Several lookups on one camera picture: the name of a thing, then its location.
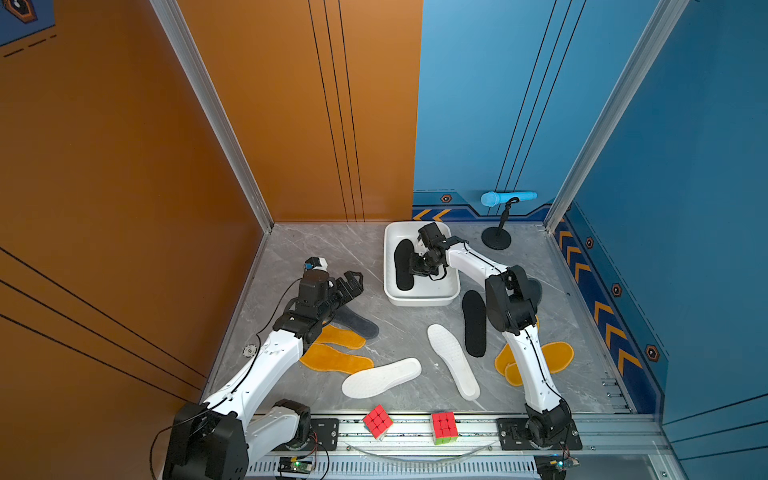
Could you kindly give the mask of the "dark grey insole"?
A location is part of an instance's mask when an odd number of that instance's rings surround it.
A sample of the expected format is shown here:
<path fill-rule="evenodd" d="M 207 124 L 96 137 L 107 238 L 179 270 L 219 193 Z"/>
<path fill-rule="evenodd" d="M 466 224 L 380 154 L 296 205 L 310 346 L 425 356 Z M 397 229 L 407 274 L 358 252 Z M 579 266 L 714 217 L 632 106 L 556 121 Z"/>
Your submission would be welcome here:
<path fill-rule="evenodd" d="M 373 340 L 379 335 L 379 327 L 374 322 L 357 314 L 348 306 L 342 306 L 336 311 L 332 323 L 360 335 L 365 340 Z"/>
<path fill-rule="evenodd" d="M 539 280 L 535 278 L 528 279 L 530 299 L 532 303 L 538 307 L 543 297 L 543 287 Z"/>

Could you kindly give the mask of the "black insole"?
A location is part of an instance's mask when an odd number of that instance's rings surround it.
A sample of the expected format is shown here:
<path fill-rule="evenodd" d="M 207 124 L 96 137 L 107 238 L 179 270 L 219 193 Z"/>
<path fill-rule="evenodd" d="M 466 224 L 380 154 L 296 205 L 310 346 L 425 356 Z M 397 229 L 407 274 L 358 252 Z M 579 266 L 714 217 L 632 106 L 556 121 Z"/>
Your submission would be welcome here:
<path fill-rule="evenodd" d="M 464 294 L 462 312 L 466 351 L 472 357 L 482 358 L 487 348 L 487 317 L 485 302 L 478 291 L 470 290 Z"/>
<path fill-rule="evenodd" d="M 401 240 L 394 252 L 395 281 L 401 291 L 410 291 L 414 287 L 414 276 L 410 270 L 410 260 L 415 253 L 411 240 Z"/>

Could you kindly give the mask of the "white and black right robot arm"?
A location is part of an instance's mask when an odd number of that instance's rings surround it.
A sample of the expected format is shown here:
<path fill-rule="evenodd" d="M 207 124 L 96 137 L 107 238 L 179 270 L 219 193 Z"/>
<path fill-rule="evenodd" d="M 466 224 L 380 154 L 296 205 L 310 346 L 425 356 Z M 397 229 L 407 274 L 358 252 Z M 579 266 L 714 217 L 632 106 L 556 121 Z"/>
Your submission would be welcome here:
<path fill-rule="evenodd" d="M 431 277 L 453 268 L 483 287 L 486 317 L 510 347 L 525 392 L 530 442 L 539 449 L 567 448 L 576 432 L 572 412 L 555 387 L 536 325 L 542 290 L 538 280 L 519 265 L 506 266 L 472 249 L 456 236 L 445 236 L 434 222 L 418 230 L 426 248 L 411 256 L 412 274 Z"/>

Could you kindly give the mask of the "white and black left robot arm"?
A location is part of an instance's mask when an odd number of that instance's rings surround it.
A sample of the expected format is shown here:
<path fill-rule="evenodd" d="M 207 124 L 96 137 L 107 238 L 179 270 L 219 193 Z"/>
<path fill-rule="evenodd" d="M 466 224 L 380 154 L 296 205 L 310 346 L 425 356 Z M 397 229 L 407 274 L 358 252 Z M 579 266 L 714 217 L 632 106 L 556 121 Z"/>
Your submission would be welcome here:
<path fill-rule="evenodd" d="M 257 353 L 224 387 L 202 403 L 186 403 L 166 427 L 169 443 L 154 479 L 242 479 L 248 467 L 280 445 L 301 446 L 309 435 L 310 410 L 282 401 L 253 418 L 281 377 L 309 351 L 336 312 L 364 291 L 364 276 L 347 271 L 333 279 L 326 268 L 307 265 L 296 280 L 298 299 L 278 314 Z"/>

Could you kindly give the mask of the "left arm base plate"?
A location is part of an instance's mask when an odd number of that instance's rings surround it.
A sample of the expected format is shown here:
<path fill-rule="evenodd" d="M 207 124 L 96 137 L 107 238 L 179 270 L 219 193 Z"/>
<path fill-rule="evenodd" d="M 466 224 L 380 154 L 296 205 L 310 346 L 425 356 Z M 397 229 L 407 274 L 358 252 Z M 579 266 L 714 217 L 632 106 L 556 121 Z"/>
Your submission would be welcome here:
<path fill-rule="evenodd" d="M 318 446 L 321 450 L 333 452 L 339 439 L 339 420 L 337 418 L 311 418 L 301 420 L 295 436 L 281 444 L 276 451 L 309 451 Z"/>

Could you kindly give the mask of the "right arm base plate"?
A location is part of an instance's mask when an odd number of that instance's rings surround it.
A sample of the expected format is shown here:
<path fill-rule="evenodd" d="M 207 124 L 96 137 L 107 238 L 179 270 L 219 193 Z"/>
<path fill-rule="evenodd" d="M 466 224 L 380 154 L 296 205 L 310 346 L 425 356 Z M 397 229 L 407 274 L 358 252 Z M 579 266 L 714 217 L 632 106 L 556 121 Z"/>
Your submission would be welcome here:
<path fill-rule="evenodd" d="M 527 418 L 502 417 L 496 420 L 498 439 L 503 451 L 580 451 L 583 443 L 574 421 L 555 436 L 551 445 L 542 446 L 534 441 Z"/>

